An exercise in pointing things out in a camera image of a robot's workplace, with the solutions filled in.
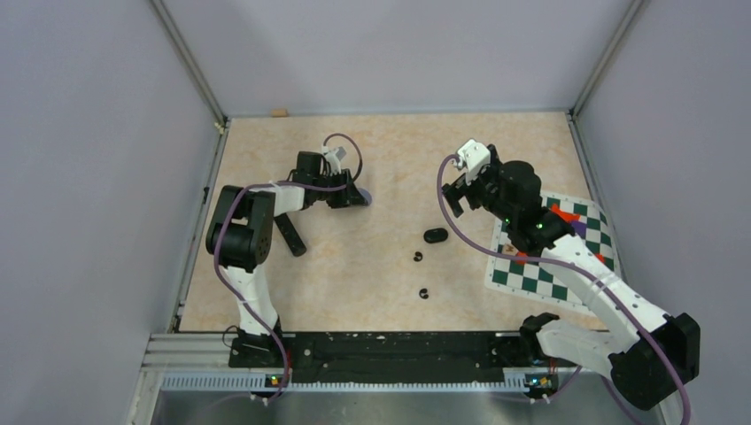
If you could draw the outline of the purple earbud charging case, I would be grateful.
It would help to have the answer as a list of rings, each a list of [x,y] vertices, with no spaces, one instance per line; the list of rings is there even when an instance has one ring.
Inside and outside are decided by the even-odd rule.
[[[372,204],[372,196],[366,189],[358,189],[361,201],[361,206],[370,206]]]

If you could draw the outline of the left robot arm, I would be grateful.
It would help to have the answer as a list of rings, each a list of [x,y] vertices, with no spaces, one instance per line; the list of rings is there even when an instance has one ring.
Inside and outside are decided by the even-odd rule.
[[[307,248],[289,215],[317,202],[332,209],[367,206],[358,173],[342,166],[345,149],[301,151],[285,181],[221,188],[205,235],[221,282],[236,297],[240,322],[230,345],[231,367],[283,367],[288,356],[264,266],[278,230],[293,256]]]

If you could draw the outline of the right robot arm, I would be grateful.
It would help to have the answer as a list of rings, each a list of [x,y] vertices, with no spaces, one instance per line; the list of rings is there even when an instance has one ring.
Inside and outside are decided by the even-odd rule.
[[[692,403],[686,385],[697,377],[701,328],[687,313],[673,316],[642,297],[586,246],[560,214],[541,197],[541,180],[523,161],[478,162],[449,155],[438,167],[436,193],[452,231],[470,247],[494,255],[465,236],[454,223],[461,200],[482,208],[507,226],[523,260],[541,266],[562,281],[605,325],[604,331],[580,327],[552,313],[528,318],[519,341],[522,358],[542,365],[565,359],[593,371],[608,389],[640,410],[650,410],[671,396],[689,421]]]

